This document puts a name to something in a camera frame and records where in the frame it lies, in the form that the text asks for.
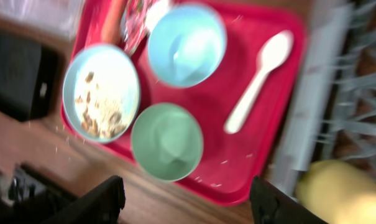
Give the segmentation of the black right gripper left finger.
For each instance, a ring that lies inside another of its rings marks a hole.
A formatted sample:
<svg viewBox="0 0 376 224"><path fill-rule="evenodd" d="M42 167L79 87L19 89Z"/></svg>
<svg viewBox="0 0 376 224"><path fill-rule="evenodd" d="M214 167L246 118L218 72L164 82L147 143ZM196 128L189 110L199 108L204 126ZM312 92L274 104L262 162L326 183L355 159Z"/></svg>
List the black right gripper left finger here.
<svg viewBox="0 0 376 224"><path fill-rule="evenodd" d="M126 196L122 177L114 175L60 212L44 220L44 224L117 223Z"/></svg>

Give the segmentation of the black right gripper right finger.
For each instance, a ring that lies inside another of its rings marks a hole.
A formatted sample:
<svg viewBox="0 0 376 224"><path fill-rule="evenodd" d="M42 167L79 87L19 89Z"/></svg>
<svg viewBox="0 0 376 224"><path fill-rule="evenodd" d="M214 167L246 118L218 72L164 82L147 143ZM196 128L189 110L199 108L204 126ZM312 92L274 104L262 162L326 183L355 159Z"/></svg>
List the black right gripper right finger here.
<svg viewBox="0 0 376 224"><path fill-rule="evenodd" d="M250 202L255 224L327 224L258 176L252 180Z"/></svg>

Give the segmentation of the yellow plastic cup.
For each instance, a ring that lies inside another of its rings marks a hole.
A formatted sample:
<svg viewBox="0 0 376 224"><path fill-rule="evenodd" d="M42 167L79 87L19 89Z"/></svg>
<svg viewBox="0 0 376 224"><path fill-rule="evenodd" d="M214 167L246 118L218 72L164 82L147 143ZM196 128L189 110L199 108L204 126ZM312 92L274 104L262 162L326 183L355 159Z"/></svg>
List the yellow plastic cup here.
<svg viewBox="0 0 376 224"><path fill-rule="evenodd" d="M327 223L376 224L376 181L346 162L312 163L296 197Z"/></svg>

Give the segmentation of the mint green cup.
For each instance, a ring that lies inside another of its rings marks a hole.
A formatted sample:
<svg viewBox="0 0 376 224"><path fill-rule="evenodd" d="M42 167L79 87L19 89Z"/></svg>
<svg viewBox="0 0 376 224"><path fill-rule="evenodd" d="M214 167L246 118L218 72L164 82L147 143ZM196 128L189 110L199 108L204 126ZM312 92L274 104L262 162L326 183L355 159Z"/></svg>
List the mint green cup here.
<svg viewBox="0 0 376 224"><path fill-rule="evenodd" d="M131 145L135 161L146 173L164 182L175 182L197 168L204 139L200 125L188 110L158 103L137 117Z"/></svg>

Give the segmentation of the white plastic spoon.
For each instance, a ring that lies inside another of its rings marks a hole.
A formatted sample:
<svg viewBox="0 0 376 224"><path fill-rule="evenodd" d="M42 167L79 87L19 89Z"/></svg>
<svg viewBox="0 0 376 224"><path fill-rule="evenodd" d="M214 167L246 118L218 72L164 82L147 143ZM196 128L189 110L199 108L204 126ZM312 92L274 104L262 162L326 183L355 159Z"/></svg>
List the white plastic spoon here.
<svg viewBox="0 0 376 224"><path fill-rule="evenodd" d="M223 129L227 134L235 134L242 129L267 77L286 61L293 42L292 32L283 30L263 44L257 54L257 71L224 123Z"/></svg>

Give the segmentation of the orange carrot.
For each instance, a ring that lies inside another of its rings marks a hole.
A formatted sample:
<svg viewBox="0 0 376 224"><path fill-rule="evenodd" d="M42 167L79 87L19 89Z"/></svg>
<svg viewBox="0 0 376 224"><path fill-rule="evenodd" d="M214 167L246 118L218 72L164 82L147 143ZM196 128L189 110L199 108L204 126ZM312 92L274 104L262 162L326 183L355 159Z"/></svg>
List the orange carrot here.
<svg viewBox="0 0 376 224"><path fill-rule="evenodd" d="M120 23L126 8L127 0L112 0L101 30L101 41L117 44L120 39Z"/></svg>

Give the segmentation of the light blue bowl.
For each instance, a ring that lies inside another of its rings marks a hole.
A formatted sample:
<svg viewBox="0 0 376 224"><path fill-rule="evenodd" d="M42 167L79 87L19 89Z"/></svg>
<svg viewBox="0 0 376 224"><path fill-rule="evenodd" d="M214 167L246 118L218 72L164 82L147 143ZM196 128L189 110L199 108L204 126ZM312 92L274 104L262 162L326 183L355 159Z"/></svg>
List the light blue bowl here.
<svg viewBox="0 0 376 224"><path fill-rule="evenodd" d="M188 88L215 72L226 48L226 26L219 13L203 3L188 2L157 22L148 40L148 60L159 81Z"/></svg>

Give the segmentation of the red foil wrapper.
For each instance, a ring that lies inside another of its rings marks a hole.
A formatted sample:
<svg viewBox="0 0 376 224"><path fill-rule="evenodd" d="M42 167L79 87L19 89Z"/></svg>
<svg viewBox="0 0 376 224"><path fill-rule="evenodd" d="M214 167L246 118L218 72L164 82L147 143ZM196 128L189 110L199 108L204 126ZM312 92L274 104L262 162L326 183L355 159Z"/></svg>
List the red foil wrapper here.
<svg viewBox="0 0 376 224"><path fill-rule="evenodd" d="M145 21L158 0L127 0L121 21L123 51L133 55L140 42L149 33Z"/></svg>

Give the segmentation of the white tissue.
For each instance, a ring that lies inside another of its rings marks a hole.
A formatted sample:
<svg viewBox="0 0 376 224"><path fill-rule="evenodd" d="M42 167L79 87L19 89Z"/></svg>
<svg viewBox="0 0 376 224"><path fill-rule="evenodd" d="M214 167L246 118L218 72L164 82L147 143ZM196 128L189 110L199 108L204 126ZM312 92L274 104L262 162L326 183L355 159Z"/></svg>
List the white tissue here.
<svg viewBox="0 0 376 224"><path fill-rule="evenodd" d="M145 28L151 33L157 23L173 8L173 0L158 0L153 3L145 16Z"/></svg>

